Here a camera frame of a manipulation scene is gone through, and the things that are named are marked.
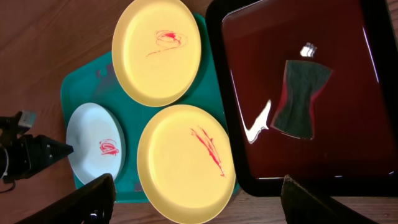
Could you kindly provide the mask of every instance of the red ketchup smear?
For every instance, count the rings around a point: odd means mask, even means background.
[[[175,33],[173,31],[160,30],[160,31],[156,31],[155,38],[156,38],[156,41],[155,41],[156,45],[158,45],[159,47],[162,47],[163,49],[151,52],[151,53],[147,54],[147,57],[152,54],[163,52],[165,50],[171,50],[171,49],[183,47],[185,45],[185,43],[181,43],[181,40],[183,38],[186,39],[187,37],[185,37],[182,34]]]
[[[207,135],[206,131],[203,128],[200,128],[200,129],[205,134],[205,138],[202,139],[199,136],[199,134],[192,128],[191,128],[191,130],[192,130],[191,135],[196,136],[199,139],[199,141],[207,148],[207,151],[209,152],[209,155],[213,158],[214,162],[218,165],[218,167],[220,168],[220,170],[222,172],[222,174],[220,174],[220,176],[225,177],[224,170],[223,170],[223,168],[221,166],[221,159],[218,156],[218,152],[216,150],[216,147],[213,144],[213,138],[210,138],[209,135]]]
[[[113,141],[112,139],[105,139],[99,142],[100,144],[100,149],[102,151],[102,155],[109,154],[109,155],[114,155],[116,156],[117,153],[119,153],[119,149],[115,147],[116,142]]]

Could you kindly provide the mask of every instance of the red tray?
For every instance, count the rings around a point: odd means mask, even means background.
[[[245,191],[279,195],[290,174],[330,195],[398,195],[398,51],[386,2],[215,0],[206,23]],[[308,42],[314,57],[300,54]],[[333,70],[312,105],[311,139],[271,125],[287,60]]]

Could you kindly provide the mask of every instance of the plate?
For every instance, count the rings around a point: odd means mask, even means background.
[[[194,106],[170,106],[148,122],[137,169],[149,201],[177,223],[211,220],[234,189],[228,135],[214,117]]]
[[[179,99],[197,74],[200,55],[197,23],[179,0],[135,0],[114,31],[116,76],[123,90],[146,106]]]
[[[87,184],[102,174],[116,179],[124,163],[124,136],[111,112],[95,103],[85,103],[72,114],[67,144],[74,152],[68,158],[76,176]]]

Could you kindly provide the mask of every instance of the teal tray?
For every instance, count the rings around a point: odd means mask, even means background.
[[[189,90],[174,104],[197,106],[213,115],[227,130],[205,19],[199,14],[194,14],[194,17],[202,44],[200,67]],[[63,80],[61,103],[65,126],[83,103],[97,103],[115,115],[123,129],[127,149],[123,169],[115,180],[116,201],[148,202],[138,178],[137,147],[145,125],[164,107],[143,106],[124,92],[113,70],[111,52],[75,70]],[[83,186],[75,175],[74,178],[76,188]]]

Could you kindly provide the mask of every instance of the wooden table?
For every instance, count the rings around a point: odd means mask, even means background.
[[[111,50],[113,30],[132,0],[0,1],[0,115],[37,113],[29,133],[65,141],[60,87],[73,70]],[[205,15],[211,0],[183,0]],[[398,0],[390,0],[398,28]],[[73,192],[68,160],[59,161],[15,190],[0,194],[0,223],[13,223]],[[398,198],[337,198],[381,223],[398,223]],[[112,223],[169,223],[149,203],[116,204]],[[240,191],[213,223],[285,223],[280,198]]]

